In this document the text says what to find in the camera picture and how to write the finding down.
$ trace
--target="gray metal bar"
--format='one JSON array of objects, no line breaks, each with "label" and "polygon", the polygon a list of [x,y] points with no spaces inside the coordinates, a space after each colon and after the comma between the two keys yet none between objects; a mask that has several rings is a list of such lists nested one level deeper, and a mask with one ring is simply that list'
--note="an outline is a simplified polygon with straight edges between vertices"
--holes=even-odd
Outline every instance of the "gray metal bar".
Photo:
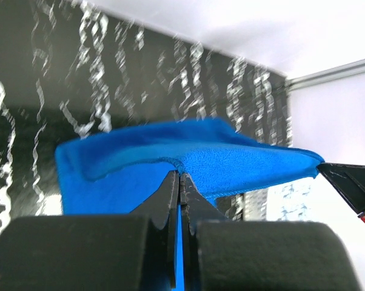
[{"label": "gray metal bar", "polygon": [[289,90],[297,90],[365,73],[365,59],[329,70],[288,80]]}]

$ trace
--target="folded cloth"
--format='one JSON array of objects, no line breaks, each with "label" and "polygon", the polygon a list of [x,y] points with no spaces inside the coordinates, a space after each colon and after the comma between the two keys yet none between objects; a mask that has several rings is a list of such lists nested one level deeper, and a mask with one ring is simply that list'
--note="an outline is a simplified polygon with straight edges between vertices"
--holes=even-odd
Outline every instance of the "folded cloth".
[{"label": "folded cloth", "polygon": [[314,152],[262,144],[221,119],[125,127],[56,149],[64,213],[125,213],[170,170],[189,173],[208,200],[316,177]]}]

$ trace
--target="blue towel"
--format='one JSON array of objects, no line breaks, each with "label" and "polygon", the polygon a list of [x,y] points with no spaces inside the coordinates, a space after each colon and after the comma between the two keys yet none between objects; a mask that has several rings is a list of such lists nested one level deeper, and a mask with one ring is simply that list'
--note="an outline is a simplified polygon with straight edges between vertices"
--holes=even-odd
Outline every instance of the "blue towel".
[{"label": "blue towel", "polygon": [[126,127],[56,149],[65,214],[127,213],[170,170],[189,173],[214,203],[220,196],[316,177],[323,161],[307,150],[258,143],[210,118]]}]

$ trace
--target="blue cloth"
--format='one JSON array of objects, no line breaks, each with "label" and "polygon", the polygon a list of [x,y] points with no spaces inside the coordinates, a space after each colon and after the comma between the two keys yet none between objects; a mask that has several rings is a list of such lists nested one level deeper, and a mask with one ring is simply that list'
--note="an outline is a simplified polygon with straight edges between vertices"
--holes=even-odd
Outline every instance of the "blue cloth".
[{"label": "blue cloth", "polygon": [[258,143],[210,118],[126,127],[56,149],[65,214],[127,213],[170,170],[189,173],[214,203],[220,196],[316,177],[323,161],[308,150]]}]

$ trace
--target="marble surface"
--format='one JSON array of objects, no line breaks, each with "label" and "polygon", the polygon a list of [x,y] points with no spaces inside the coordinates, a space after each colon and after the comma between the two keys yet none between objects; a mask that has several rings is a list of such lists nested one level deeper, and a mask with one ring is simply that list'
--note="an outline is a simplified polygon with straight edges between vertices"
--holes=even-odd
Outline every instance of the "marble surface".
[{"label": "marble surface", "polygon": [[61,142],[220,116],[247,136],[287,145],[286,98],[284,78],[263,66],[116,19],[86,2],[2,0],[0,233],[19,216],[61,213],[54,160]]}]

